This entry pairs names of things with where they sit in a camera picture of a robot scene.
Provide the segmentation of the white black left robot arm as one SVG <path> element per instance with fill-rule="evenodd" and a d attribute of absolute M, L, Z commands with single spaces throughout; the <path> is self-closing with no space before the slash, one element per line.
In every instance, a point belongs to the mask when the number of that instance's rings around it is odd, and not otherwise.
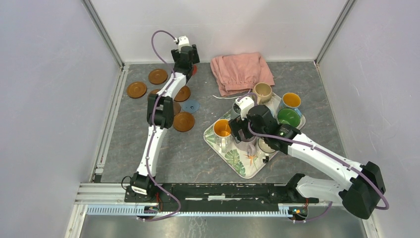
<path fill-rule="evenodd" d="M 148 96 L 146 146 L 141 162 L 130 180 L 129 190 L 144 202 L 156 195 L 156 164 L 164 137 L 174 122 L 174 97 L 193 75 L 194 65 L 200 62 L 197 46 L 181 46 L 171 51 L 174 68 L 167 83 L 155 94 Z"/>

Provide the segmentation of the white mug orange inside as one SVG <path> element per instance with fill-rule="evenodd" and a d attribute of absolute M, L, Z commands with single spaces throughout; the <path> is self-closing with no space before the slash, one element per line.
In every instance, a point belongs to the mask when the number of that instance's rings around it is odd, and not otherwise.
<path fill-rule="evenodd" d="M 227 119 L 219 119 L 213 126 L 215 144 L 219 147 L 221 153 L 227 153 L 232 144 L 231 128 Z"/>

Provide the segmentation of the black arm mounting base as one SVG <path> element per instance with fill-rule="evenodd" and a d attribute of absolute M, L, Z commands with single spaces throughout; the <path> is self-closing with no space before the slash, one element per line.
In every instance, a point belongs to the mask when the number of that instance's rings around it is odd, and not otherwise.
<path fill-rule="evenodd" d="M 140 179 L 146 194 L 135 192 L 132 178 L 125 188 L 127 203 L 156 204 L 163 212 L 271 212 L 279 204 L 305 205 L 318 203 L 314 197 L 305 198 L 296 189 L 302 174 L 283 183 L 161 183 L 154 185 L 150 178 Z"/>

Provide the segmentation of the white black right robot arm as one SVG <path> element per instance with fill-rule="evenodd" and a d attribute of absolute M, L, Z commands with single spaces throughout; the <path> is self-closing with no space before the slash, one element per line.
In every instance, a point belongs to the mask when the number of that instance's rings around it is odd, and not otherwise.
<path fill-rule="evenodd" d="M 329 176 L 324 180 L 299 175 L 299 180 L 286 188 L 290 201 L 299 202 L 305 197 L 341 203 L 349 213 L 365 220 L 375 209 L 390 208 L 377 164 L 361 164 L 326 149 L 296 127 L 278 123 L 267 106 L 253 106 L 243 118 L 237 116 L 228 124 L 236 139 L 258 137 L 270 149 L 302 160 Z"/>

